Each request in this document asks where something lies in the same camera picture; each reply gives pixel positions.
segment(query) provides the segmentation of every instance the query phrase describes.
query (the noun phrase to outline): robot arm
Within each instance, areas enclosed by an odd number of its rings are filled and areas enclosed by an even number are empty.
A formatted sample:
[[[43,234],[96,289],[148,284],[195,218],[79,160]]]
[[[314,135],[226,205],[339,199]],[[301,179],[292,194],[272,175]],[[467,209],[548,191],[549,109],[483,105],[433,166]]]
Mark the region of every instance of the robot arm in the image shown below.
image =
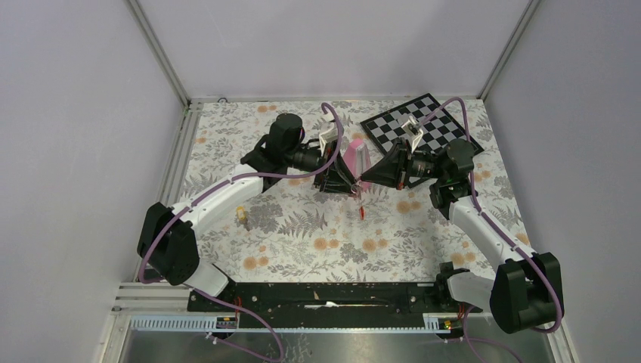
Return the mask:
[[[270,173],[270,176],[243,178],[206,197],[204,193],[207,192],[203,192],[171,208],[160,203],[153,205],[147,211],[138,254],[147,253],[160,230],[175,218],[174,211],[189,207],[189,211],[162,237],[149,263],[172,285],[187,284],[218,296],[228,285],[229,278],[214,265],[200,260],[196,236],[209,229],[214,221],[228,216],[244,200],[268,190],[286,175],[288,167],[306,172],[318,170],[327,163],[332,151],[339,152],[336,150],[337,134],[331,130],[321,132],[319,139],[306,144],[302,143],[304,135],[299,117],[279,115],[269,135],[261,138],[226,179],[248,172]],[[398,138],[383,159],[361,175],[361,180],[400,190],[408,184],[410,177],[436,178],[430,186],[432,205],[470,236],[497,273],[492,281],[463,268],[454,269],[452,262],[442,265],[435,285],[442,291],[444,302],[464,302],[492,311],[499,326],[507,333],[553,321],[556,309],[541,279],[473,205],[468,179],[474,167],[473,155],[473,146],[461,139],[451,141],[434,155],[417,150],[415,141]],[[326,193],[354,194],[356,183],[340,154],[334,164],[314,178],[314,186]],[[195,200],[200,201],[191,208]],[[516,240],[493,216],[488,218],[534,260],[562,304],[560,268],[556,258],[551,253],[537,254]]]
[[[411,134],[411,126],[416,124],[416,120],[410,118],[404,129]],[[529,263],[501,235],[505,234],[543,272],[563,311],[559,262],[551,253],[538,254],[525,246],[491,214],[482,216],[475,208],[469,181],[474,169],[472,144],[454,139],[436,155],[415,150],[415,144],[413,138],[397,138],[392,149],[367,170],[361,180],[400,190],[410,177],[436,178],[429,187],[432,205],[470,237],[496,272],[492,281],[464,268],[454,270],[449,262],[441,266],[436,281],[441,285],[442,298],[492,311],[498,325],[507,333],[554,321],[556,307],[548,289]]]

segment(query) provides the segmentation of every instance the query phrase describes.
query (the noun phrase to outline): white wall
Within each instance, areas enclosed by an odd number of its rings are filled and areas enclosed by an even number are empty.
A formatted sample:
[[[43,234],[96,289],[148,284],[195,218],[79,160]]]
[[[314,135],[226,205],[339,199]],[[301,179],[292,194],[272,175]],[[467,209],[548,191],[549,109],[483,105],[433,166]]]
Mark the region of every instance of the white wall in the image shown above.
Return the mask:
[[[143,0],[192,97],[476,95],[528,0]]]
[[[641,349],[641,2],[543,2],[487,102],[582,362]]]
[[[0,361],[92,357],[180,105],[122,1],[0,3]]]

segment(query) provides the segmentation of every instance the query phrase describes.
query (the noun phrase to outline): black and white checkerboard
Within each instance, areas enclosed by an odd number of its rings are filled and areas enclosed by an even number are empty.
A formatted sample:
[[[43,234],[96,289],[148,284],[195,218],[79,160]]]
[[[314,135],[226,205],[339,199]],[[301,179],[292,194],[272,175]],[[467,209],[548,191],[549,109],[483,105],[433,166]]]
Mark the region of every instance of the black and white checkerboard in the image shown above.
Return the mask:
[[[417,120],[421,121],[423,117],[436,110],[441,104],[438,103],[431,94],[423,95],[418,98],[397,106],[384,113],[366,119],[361,123],[365,132],[370,139],[379,148],[383,154],[387,154],[392,147],[392,142],[398,137],[405,135],[405,131],[398,123],[398,118],[403,114],[411,113]],[[437,154],[443,147],[455,138],[465,138],[465,129],[448,113],[441,110],[436,113],[436,118],[431,122],[421,126],[423,129],[423,139],[420,141],[418,148],[421,150],[431,151]],[[483,148],[472,138],[472,144],[475,148],[475,155],[481,153]],[[418,183],[410,183],[410,188]]]

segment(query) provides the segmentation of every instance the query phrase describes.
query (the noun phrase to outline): floral patterned surface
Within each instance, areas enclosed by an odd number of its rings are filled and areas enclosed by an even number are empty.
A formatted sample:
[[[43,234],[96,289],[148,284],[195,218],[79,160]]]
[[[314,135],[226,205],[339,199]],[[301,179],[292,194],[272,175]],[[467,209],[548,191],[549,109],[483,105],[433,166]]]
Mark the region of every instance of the floral patterned surface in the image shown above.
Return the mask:
[[[359,125],[403,101],[333,102],[345,127],[342,151],[360,138],[372,164],[382,154]],[[477,155],[475,180],[481,199],[513,234],[529,244],[519,209],[481,101],[466,101]],[[458,105],[447,110],[461,123]],[[303,119],[307,137],[321,126],[320,102],[205,104],[191,152],[182,198],[199,193],[231,171],[279,113]],[[243,204],[249,230],[230,212],[198,237],[201,257],[236,281],[430,281],[438,264],[452,261],[477,275],[494,272],[472,241],[432,208],[429,183],[396,191],[373,185],[357,200],[318,193],[311,178],[282,180]]]

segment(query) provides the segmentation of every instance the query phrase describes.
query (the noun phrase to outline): pink block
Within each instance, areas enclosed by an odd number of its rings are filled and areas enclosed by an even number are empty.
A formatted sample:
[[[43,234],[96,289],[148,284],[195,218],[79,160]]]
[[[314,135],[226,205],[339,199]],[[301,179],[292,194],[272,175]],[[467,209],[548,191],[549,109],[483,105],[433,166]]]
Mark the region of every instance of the pink block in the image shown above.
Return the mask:
[[[355,178],[361,176],[361,174],[372,166],[372,162],[370,161],[370,152],[367,149],[367,145],[361,139],[356,139],[350,142],[347,147],[347,151],[342,158]],[[359,184],[365,191],[372,183],[361,181]]]

